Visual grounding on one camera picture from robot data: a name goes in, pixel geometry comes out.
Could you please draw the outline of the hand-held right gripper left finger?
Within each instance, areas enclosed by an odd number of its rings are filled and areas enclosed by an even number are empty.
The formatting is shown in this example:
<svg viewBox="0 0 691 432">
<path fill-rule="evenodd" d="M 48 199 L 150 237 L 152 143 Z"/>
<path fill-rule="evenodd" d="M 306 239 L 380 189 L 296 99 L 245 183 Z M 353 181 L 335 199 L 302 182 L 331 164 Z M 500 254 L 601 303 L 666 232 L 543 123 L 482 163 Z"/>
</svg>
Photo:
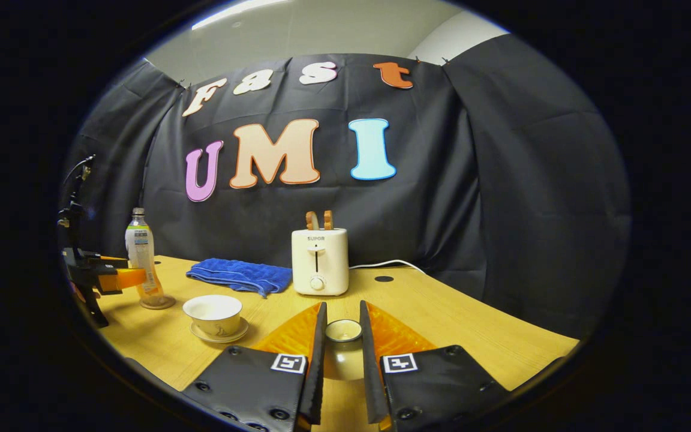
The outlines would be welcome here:
<svg viewBox="0 0 691 432">
<path fill-rule="evenodd" d="M 251 347 L 226 347 L 184 396 L 241 430 L 309 431 L 321 422 L 327 323 L 319 302 Z"/>
</svg>

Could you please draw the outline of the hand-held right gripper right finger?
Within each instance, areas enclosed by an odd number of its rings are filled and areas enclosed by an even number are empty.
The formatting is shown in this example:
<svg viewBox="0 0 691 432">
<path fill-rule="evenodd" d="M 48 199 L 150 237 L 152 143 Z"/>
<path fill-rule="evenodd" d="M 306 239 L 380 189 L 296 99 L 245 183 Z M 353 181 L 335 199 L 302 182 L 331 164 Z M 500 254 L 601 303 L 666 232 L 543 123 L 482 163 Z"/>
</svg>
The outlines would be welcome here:
<svg viewBox="0 0 691 432">
<path fill-rule="evenodd" d="M 463 431 L 509 391 L 461 345 L 437 346 L 362 301 L 368 423 L 381 431 Z"/>
</svg>

